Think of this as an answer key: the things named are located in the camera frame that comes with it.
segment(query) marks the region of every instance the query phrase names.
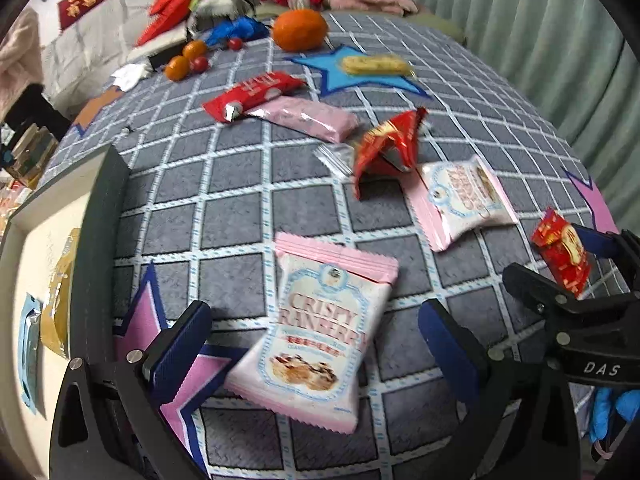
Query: large orange fruit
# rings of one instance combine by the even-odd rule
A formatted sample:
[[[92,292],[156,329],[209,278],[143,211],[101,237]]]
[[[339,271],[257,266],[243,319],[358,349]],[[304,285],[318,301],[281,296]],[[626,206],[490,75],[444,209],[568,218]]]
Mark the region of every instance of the large orange fruit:
[[[273,23],[271,37],[286,52],[303,52],[322,45],[328,29],[322,14],[315,10],[287,10]]]
[[[189,60],[184,56],[173,56],[164,67],[164,75],[171,81],[180,81],[189,73]]]
[[[202,40],[190,41],[182,50],[182,55],[189,61],[193,61],[197,57],[204,56],[206,53],[207,44]]]

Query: open cardboard box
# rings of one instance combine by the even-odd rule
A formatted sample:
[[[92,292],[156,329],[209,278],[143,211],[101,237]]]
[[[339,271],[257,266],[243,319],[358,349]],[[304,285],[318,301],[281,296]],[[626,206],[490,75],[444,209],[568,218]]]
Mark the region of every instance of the open cardboard box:
[[[113,356],[111,269],[129,168],[111,146],[73,164],[34,192],[11,216],[0,244],[0,440],[28,474],[49,477],[49,441],[68,361],[40,344],[37,411],[20,399],[17,341],[27,293],[44,302],[66,238],[80,238],[70,284],[68,349],[89,363]]]

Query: blue star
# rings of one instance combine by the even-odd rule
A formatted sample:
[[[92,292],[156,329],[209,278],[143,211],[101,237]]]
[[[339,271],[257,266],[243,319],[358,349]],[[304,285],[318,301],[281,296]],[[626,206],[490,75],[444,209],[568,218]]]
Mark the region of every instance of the blue star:
[[[346,56],[366,56],[361,51],[345,45],[340,45],[327,54],[313,54],[306,57],[287,57],[290,61],[317,68],[322,72],[322,85],[320,95],[325,96],[334,92],[364,84],[377,84],[391,88],[408,90],[418,95],[430,97],[427,92],[417,84],[402,76],[379,75],[349,75],[340,68],[340,60]]]

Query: red tomato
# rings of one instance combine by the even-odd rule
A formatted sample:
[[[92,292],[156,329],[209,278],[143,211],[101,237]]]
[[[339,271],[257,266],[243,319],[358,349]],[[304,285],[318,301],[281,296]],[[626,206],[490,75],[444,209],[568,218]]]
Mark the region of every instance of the red tomato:
[[[191,71],[200,74],[209,68],[209,60],[204,56],[198,56],[190,63]]]
[[[227,45],[231,50],[240,50],[242,48],[242,40],[240,38],[231,38]]]

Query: metal screw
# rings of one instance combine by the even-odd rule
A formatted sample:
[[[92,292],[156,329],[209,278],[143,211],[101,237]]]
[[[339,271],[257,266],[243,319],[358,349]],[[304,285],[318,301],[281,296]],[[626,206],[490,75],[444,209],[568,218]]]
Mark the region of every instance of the metal screw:
[[[560,369],[560,363],[556,359],[547,359],[546,360],[546,365],[549,368],[551,368],[552,370],[559,370]]]
[[[504,359],[504,352],[499,348],[489,348],[486,354],[491,361],[502,361]]]
[[[81,366],[82,366],[81,357],[74,357],[73,359],[71,359],[71,361],[69,361],[69,368],[71,368],[72,370],[78,370],[78,368]]]
[[[132,350],[127,354],[127,361],[129,363],[137,363],[138,361],[140,361],[140,359],[142,359],[143,355],[144,354],[142,353],[142,350]]]
[[[558,332],[556,334],[556,342],[560,346],[567,346],[571,342],[571,336],[567,332]]]

